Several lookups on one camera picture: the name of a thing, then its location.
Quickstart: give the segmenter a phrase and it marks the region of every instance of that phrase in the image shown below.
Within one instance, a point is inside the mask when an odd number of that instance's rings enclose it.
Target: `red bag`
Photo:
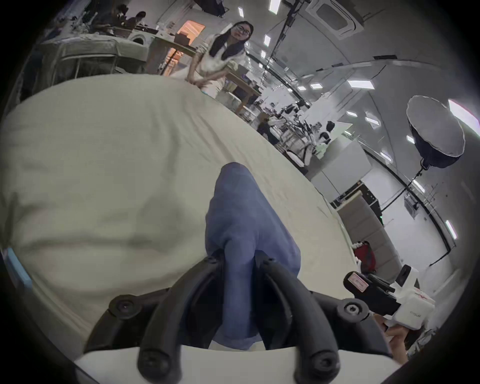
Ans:
[[[362,245],[353,250],[353,253],[361,261],[361,272],[374,273],[375,272],[375,254],[368,241],[362,241]]]

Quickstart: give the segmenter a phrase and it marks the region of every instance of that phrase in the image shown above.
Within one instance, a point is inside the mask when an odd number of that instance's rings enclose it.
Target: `long black hair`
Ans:
[[[251,25],[249,22],[247,21],[240,21],[238,23],[235,23],[233,27],[239,25],[239,24],[247,24],[249,27],[250,27],[250,34],[248,36],[247,39],[245,40],[239,40],[238,42],[236,42],[235,44],[232,44],[230,46],[227,47],[227,49],[225,50],[225,52],[223,52],[222,54],[222,60],[226,60],[228,59],[230,56],[235,56],[236,54],[240,53],[243,49],[244,49],[244,46],[245,46],[245,43],[250,39],[250,37],[252,36],[253,34],[253,25]],[[215,55],[217,54],[217,52],[220,50],[220,48],[222,48],[224,46],[224,44],[227,42],[227,39],[228,37],[230,36],[231,34],[231,30],[232,28],[230,28],[228,31],[226,31],[223,35],[220,35],[219,37],[217,37],[215,39],[215,41],[213,42],[212,44],[212,47],[210,48],[210,51],[208,52],[208,54],[211,56],[211,57],[215,57]]]

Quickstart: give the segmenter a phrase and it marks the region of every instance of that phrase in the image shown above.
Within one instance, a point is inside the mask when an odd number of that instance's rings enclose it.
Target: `blue fabric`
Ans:
[[[226,265],[223,324],[214,341],[248,349],[260,340],[251,318],[255,251],[298,275],[300,250],[252,174],[239,163],[223,166],[205,220],[207,254],[223,249]]]

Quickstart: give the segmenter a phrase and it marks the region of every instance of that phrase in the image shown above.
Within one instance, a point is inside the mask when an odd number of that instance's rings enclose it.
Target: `air conditioning vent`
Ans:
[[[349,0],[312,0],[306,11],[339,40],[363,31],[363,18]]]

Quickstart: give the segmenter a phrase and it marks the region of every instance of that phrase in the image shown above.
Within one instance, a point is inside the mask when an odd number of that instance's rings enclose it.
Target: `white panel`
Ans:
[[[75,364],[100,384],[149,384],[137,369],[139,347],[95,351]],[[399,368],[386,356],[338,351],[341,369],[332,384],[381,383]],[[295,347],[268,351],[216,351],[181,346],[180,383],[294,384]]]
[[[312,184],[329,203],[331,203],[340,195],[340,193],[335,189],[323,172],[317,173],[312,178]]]
[[[324,168],[323,172],[335,189],[342,194],[365,176],[371,168],[372,165],[360,144],[352,141],[338,157]]]

